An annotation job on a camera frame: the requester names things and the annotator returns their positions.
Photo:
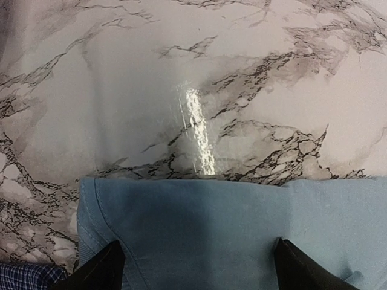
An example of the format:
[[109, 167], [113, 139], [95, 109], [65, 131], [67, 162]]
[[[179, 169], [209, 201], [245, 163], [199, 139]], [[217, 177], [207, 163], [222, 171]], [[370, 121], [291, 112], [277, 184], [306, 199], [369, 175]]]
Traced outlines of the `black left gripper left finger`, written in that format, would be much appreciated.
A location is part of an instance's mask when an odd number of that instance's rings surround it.
[[74, 274], [56, 283], [56, 290], [121, 290], [125, 254], [119, 241], [99, 251]]

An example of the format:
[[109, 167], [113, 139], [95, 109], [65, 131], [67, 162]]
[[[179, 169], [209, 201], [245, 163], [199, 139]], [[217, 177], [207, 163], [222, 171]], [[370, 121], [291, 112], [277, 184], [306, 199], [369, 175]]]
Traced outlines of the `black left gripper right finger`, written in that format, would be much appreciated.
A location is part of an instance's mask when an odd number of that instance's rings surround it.
[[273, 255], [280, 290], [357, 289], [327, 271], [287, 239], [278, 239]]

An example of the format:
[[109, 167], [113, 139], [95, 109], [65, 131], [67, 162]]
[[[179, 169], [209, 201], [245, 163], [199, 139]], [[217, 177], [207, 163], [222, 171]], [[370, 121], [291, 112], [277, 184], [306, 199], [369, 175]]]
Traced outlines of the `light blue garment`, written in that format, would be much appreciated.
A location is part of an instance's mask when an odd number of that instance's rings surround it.
[[123, 289], [276, 289], [279, 238], [360, 289], [386, 288], [385, 178], [85, 178], [79, 193], [80, 263], [119, 241]]

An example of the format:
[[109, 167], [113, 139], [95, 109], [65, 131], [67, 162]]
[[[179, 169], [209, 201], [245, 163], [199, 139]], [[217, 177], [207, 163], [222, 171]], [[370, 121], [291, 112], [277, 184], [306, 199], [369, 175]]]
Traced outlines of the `blue checked shirt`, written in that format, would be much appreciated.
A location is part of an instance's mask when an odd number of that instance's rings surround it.
[[46, 290], [67, 277], [56, 265], [1, 263], [1, 290]]

